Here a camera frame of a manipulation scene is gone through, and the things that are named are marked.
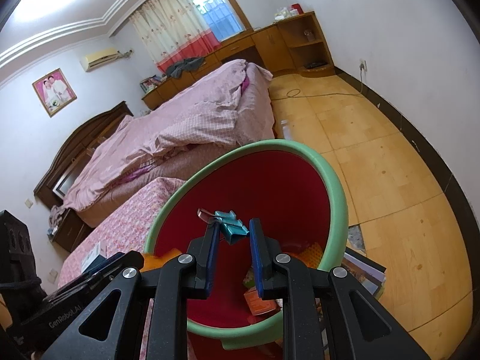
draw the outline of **bride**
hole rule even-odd
[[[43,98],[45,99],[45,105],[51,111],[61,104],[60,98],[47,79],[43,81]]]

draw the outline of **wall-mounted air conditioner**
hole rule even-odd
[[[125,57],[124,54],[114,48],[110,48],[86,55],[80,60],[80,63],[85,71],[91,71],[123,57]]]

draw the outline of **floral curtain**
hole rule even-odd
[[[220,47],[192,0],[147,0],[130,22],[161,71]]]

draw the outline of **wooden floor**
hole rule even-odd
[[[308,97],[282,100],[292,89]],[[421,157],[374,105],[363,96],[320,96],[328,93],[358,94],[337,76],[275,78],[279,138],[287,120],[293,139],[335,169],[349,224],[361,224],[366,255],[387,268],[381,304],[432,359],[448,358],[470,327],[473,299],[454,214]]]

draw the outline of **triangular cutout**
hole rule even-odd
[[[104,299],[102,303],[90,314],[88,319],[80,325],[78,331],[81,335],[94,338],[98,341],[105,341],[109,336],[113,316],[122,292],[114,290]]]
[[[351,291],[350,300],[352,301],[361,334],[365,341],[371,342],[391,333],[391,327],[378,315],[359,292]]]

